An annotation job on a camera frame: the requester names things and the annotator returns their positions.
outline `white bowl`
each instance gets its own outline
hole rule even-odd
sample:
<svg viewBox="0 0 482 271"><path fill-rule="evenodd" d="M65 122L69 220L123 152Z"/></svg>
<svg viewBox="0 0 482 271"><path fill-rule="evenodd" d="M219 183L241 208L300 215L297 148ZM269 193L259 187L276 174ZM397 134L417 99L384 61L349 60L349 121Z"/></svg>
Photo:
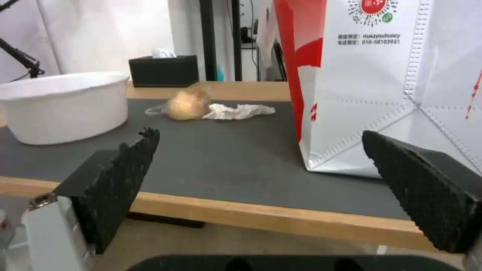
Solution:
<svg viewBox="0 0 482 271"><path fill-rule="evenodd" d="M112 130L127 120L127 75L92 72L0 85L7 126L27 144L66 143Z"/></svg>

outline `black pole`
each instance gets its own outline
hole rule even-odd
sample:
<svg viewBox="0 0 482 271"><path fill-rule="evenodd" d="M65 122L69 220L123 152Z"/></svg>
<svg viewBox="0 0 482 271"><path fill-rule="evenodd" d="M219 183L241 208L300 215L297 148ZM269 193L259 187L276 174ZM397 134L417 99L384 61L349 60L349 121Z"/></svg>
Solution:
<svg viewBox="0 0 482 271"><path fill-rule="evenodd" d="M18 0L9 0L6 1L3 5L0 5L0 12L10 8L11 5L15 4Z"/></svg>
<svg viewBox="0 0 482 271"><path fill-rule="evenodd" d="M202 44L204 46L204 65L206 80L217 80L216 45L214 42L213 0L199 0L201 9Z"/></svg>
<svg viewBox="0 0 482 271"><path fill-rule="evenodd" d="M242 81L240 1L231 0L233 10L234 80Z"/></svg>

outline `tissue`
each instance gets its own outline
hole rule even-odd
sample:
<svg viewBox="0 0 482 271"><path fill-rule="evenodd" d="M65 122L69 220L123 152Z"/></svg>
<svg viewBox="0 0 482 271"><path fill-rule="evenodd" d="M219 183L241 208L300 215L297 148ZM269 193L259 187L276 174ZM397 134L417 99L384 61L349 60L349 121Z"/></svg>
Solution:
<svg viewBox="0 0 482 271"><path fill-rule="evenodd" d="M236 108L227 107L221 104L211 104L211 113L203 116L208 120L244 120L255 115L269 115L276 113L272 107L264 105L238 105Z"/></svg>

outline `black foam pad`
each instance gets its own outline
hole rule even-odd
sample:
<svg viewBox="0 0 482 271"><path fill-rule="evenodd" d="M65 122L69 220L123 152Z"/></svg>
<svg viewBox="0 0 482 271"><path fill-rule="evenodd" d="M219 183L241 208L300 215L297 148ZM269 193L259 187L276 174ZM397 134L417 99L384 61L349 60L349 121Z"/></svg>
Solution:
<svg viewBox="0 0 482 271"><path fill-rule="evenodd" d="M443 152L371 131L362 140L383 180L433 245L467 252L482 226L482 177Z"/></svg>
<svg viewBox="0 0 482 271"><path fill-rule="evenodd" d="M118 150L99 150L63 181L54 193L72 200L86 242L105 251L139 192L159 143L159 131Z"/></svg>

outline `black table mat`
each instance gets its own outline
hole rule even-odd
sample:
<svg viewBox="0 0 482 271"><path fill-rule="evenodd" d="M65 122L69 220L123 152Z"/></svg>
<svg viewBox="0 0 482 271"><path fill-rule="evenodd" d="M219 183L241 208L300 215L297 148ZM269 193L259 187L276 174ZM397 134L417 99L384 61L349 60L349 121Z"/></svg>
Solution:
<svg viewBox="0 0 482 271"><path fill-rule="evenodd" d="M159 128L161 140L142 191L408 219L381 180L307 172L288 102L265 102L277 113L243 121L176 122L144 115L162 102L129 100L129 119L121 127L61 145L25 145L0 128L0 176L60 182L94 151L133 142L150 126Z"/></svg>

